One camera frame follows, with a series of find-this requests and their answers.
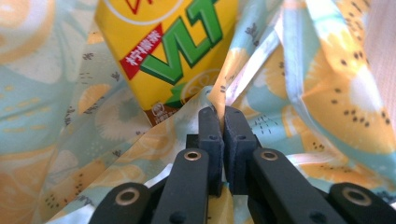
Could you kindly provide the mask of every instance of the vita lemon tea carton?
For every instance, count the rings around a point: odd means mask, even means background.
[[[215,82],[238,0],[101,0],[96,22],[155,125]]]

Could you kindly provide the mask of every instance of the lemon slice pattern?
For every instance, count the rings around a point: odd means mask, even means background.
[[[52,150],[53,146],[0,157],[2,222],[31,222]]]
[[[111,86],[108,84],[98,84],[90,86],[86,89],[79,98],[78,101],[78,113],[84,113],[88,108],[90,108],[94,103],[96,103],[102,96],[104,96]]]
[[[351,147],[377,154],[391,153],[396,144],[389,115],[362,49],[356,44],[349,45],[351,41],[347,31],[322,40],[329,64],[319,52],[304,84],[304,102],[322,127]]]

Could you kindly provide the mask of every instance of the lemon tea package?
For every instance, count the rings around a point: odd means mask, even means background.
[[[214,84],[236,11],[236,0],[100,1],[96,21],[153,125]]]

